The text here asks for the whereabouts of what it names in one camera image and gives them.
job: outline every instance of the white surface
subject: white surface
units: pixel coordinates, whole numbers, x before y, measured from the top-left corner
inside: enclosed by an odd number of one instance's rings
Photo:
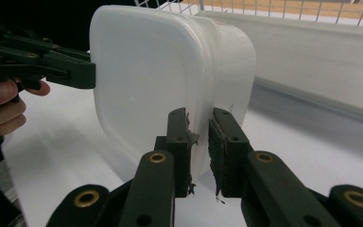
[[[92,91],[52,84],[47,97],[21,97],[27,123],[4,152],[30,227],[44,226],[78,186],[113,190],[132,178],[136,166],[99,127]],[[243,129],[254,148],[278,154],[324,195],[336,184],[363,187],[363,122],[254,85]],[[212,173],[201,176],[196,192],[176,201],[176,226],[245,226],[239,200],[216,202]]]
[[[104,131],[135,163],[166,135],[167,115],[180,107],[189,130],[193,181],[205,170],[208,116],[231,110],[242,124],[255,75],[255,52],[233,26],[154,9],[105,6],[90,30],[96,63],[95,104]]]
[[[202,11],[250,37],[258,82],[363,117],[363,26]]]

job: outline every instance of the wire rack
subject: wire rack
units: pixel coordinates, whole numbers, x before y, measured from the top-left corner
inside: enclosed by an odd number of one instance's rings
[[[363,26],[363,0],[135,0],[135,5],[191,15],[208,10]]]

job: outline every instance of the person's hand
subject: person's hand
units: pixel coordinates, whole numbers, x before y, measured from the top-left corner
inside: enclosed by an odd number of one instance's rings
[[[41,81],[40,90],[26,89],[31,94],[37,96],[46,96],[49,93],[49,85]],[[12,80],[0,82],[0,135],[9,134],[26,123],[23,113],[26,110],[26,104],[23,100],[19,103],[10,102],[17,96],[17,86]]]

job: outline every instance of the translucent plastic container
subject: translucent plastic container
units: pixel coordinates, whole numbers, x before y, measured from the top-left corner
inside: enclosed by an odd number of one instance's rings
[[[250,39],[238,28],[181,14],[105,6],[90,29],[95,107],[107,135],[138,163],[166,135],[167,115],[185,107],[193,181],[209,169],[208,120],[214,106],[242,124],[255,74]]]

